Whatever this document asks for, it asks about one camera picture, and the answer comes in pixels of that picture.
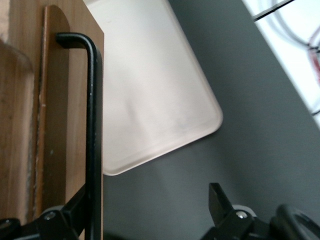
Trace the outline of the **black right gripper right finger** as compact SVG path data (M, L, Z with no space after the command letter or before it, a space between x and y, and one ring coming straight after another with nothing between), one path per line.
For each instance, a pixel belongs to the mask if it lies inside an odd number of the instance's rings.
M254 217L234 209L219 183L209 184L208 208L214 226L203 240L245 240L254 230Z

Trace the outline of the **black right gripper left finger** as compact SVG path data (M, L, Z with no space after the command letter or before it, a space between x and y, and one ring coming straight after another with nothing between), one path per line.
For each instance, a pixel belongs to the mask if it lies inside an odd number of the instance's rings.
M17 218L0 220L2 240L78 240L85 229L85 186L61 208L51 209L21 225Z

